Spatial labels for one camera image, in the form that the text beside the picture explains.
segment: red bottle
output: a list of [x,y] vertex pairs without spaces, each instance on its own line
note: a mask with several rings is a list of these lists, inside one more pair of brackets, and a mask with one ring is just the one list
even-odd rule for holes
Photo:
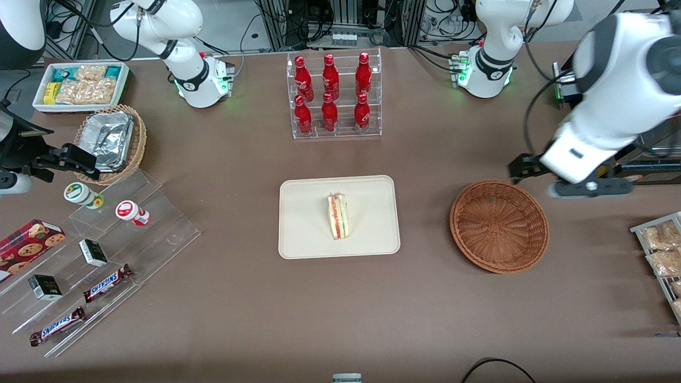
[[312,90],[312,76],[305,67],[305,60],[298,56],[294,60],[296,63],[296,88],[298,93],[305,97],[305,101],[312,102],[315,99],[315,92]]
[[357,66],[357,72],[355,72],[355,82],[357,96],[361,93],[369,94],[371,90],[371,67],[369,67],[369,54],[367,52],[360,53],[360,64]]
[[312,134],[312,114],[310,114],[310,109],[305,105],[305,100],[301,95],[296,95],[294,101],[296,103],[294,114],[296,115],[296,123],[298,123],[300,134],[309,136]]
[[331,93],[334,100],[341,96],[341,84],[338,79],[338,69],[334,64],[334,55],[324,55],[324,73],[321,75],[324,79],[324,91]]
[[321,106],[321,113],[324,116],[324,129],[329,133],[335,132],[338,127],[338,108],[331,92],[324,93],[324,105]]
[[355,105],[355,132],[364,134],[369,129],[369,105],[366,103],[366,93],[357,96],[357,105]]

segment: cookie box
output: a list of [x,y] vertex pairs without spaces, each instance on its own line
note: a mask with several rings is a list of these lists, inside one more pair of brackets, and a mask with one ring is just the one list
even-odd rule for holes
[[55,225],[34,219],[0,241],[0,282],[66,239]]

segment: brown wicker basket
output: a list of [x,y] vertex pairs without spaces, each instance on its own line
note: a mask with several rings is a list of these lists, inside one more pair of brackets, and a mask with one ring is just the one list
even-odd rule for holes
[[493,273],[519,273],[534,266],[549,242],[539,203],[506,181],[470,184],[456,197],[449,228],[471,262]]
[[[126,112],[133,116],[135,119],[135,126],[133,127],[133,136],[130,141],[130,149],[128,150],[127,164],[125,168],[117,173],[101,173],[99,175],[99,180],[95,181],[90,179],[83,174],[76,173],[76,177],[82,182],[94,183],[96,185],[107,186],[111,185],[115,180],[121,178],[124,174],[134,171],[142,162],[142,157],[144,157],[144,145],[146,145],[146,126],[144,126],[144,121],[140,118],[140,115],[133,108],[126,105],[116,105],[110,108],[98,110],[97,114],[113,113],[113,112]],[[76,133],[76,139],[74,143],[78,145],[80,142],[80,135],[83,133],[83,127],[85,126],[85,121],[80,124],[80,129]]]

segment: snack box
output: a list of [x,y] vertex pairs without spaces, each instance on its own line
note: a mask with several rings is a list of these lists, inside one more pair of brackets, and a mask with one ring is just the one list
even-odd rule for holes
[[[111,97],[111,102],[108,104],[83,105],[45,104],[43,97],[45,96],[45,91],[47,90],[48,84],[52,82],[52,76],[54,75],[54,72],[60,69],[78,67],[79,65],[107,65],[108,67],[121,68],[121,71],[118,73],[118,78],[116,79],[116,87],[114,88],[114,95]],[[128,66],[124,63],[121,63],[120,61],[81,61],[50,64],[47,66],[47,68],[45,68],[43,78],[40,80],[40,86],[38,87],[37,92],[35,92],[35,97],[33,98],[33,107],[36,110],[44,113],[79,113],[93,112],[95,110],[104,109],[110,106],[116,106],[123,95],[123,89],[125,88],[125,82],[127,81],[128,73]]]
[[0,283],[66,239],[55,225],[33,219],[0,240]]

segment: tray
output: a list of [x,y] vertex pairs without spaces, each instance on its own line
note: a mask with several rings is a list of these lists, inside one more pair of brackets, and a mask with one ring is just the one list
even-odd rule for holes
[[[347,197],[350,236],[335,241],[327,197]],[[285,259],[372,256],[400,249],[395,184],[389,176],[301,179],[279,189],[279,255]]]

